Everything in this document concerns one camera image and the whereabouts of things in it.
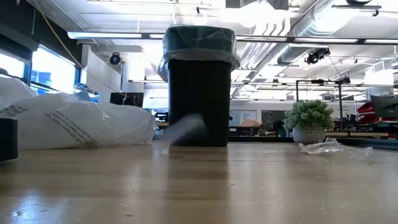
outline wooden table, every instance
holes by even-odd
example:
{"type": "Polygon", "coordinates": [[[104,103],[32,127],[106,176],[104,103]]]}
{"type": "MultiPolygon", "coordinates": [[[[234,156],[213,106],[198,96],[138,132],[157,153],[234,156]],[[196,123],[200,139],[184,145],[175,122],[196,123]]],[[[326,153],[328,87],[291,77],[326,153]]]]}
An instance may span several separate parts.
{"type": "Polygon", "coordinates": [[[0,163],[0,223],[398,223],[397,161],[278,143],[21,151],[0,163]]]}

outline trash bag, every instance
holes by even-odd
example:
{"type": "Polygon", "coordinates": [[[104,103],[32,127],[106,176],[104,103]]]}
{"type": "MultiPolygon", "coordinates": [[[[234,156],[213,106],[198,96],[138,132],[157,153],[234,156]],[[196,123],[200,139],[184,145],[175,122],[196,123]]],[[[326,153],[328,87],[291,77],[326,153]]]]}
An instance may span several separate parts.
{"type": "Polygon", "coordinates": [[[311,144],[307,146],[301,143],[299,145],[301,147],[301,152],[309,155],[333,154],[338,152],[349,159],[364,159],[373,153],[372,147],[348,147],[340,144],[334,138],[327,138],[325,142],[311,144]]]}
{"type": "Polygon", "coordinates": [[[236,37],[233,30],[208,26],[172,26],[163,37],[163,57],[157,73],[167,81],[169,61],[222,61],[232,65],[232,70],[241,66],[236,53],[236,37]]]}
{"type": "Polygon", "coordinates": [[[30,99],[38,95],[37,91],[17,78],[0,77],[0,110],[20,100],[30,99]]]}
{"type": "Polygon", "coordinates": [[[146,144],[155,118],[142,108],[79,101],[65,93],[18,101],[0,110],[18,120],[19,149],[146,144]]]}

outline trash can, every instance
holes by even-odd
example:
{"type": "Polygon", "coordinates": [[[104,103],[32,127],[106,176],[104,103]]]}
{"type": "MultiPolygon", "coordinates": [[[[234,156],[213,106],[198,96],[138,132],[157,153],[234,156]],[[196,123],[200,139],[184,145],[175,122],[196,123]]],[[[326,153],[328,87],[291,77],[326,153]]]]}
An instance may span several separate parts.
{"type": "Polygon", "coordinates": [[[226,146],[231,72],[240,66],[232,30],[178,26],[167,29],[159,74],[169,83],[169,123],[190,114],[203,118],[206,131],[183,136],[174,145],[226,146]]]}
{"type": "Polygon", "coordinates": [[[18,158],[18,120],[0,118],[0,162],[18,158]]]}

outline white plastic bag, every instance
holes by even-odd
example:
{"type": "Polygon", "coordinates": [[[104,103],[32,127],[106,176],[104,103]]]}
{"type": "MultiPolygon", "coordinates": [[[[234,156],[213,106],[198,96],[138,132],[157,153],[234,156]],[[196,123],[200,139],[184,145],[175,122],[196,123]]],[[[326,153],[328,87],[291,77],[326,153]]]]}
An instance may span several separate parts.
{"type": "Polygon", "coordinates": [[[155,134],[155,118],[141,108],[64,93],[19,101],[0,110],[0,118],[18,119],[19,149],[145,144],[155,134]]]}
{"type": "Polygon", "coordinates": [[[349,159],[364,159],[373,153],[372,147],[348,147],[339,143],[335,138],[327,138],[325,142],[307,146],[301,143],[299,145],[301,147],[301,152],[309,155],[339,153],[349,159]]]}
{"type": "Polygon", "coordinates": [[[37,96],[36,91],[17,78],[0,77],[0,110],[20,100],[37,96]]]}

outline red object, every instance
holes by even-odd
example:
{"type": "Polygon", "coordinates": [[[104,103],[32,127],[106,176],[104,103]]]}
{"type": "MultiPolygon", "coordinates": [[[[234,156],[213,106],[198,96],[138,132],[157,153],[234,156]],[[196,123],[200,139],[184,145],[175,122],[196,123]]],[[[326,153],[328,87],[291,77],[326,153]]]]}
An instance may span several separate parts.
{"type": "Polygon", "coordinates": [[[377,116],[373,108],[372,102],[367,102],[358,108],[358,115],[362,116],[360,122],[379,122],[379,121],[395,121],[396,119],[380,118],[377,116]]]}

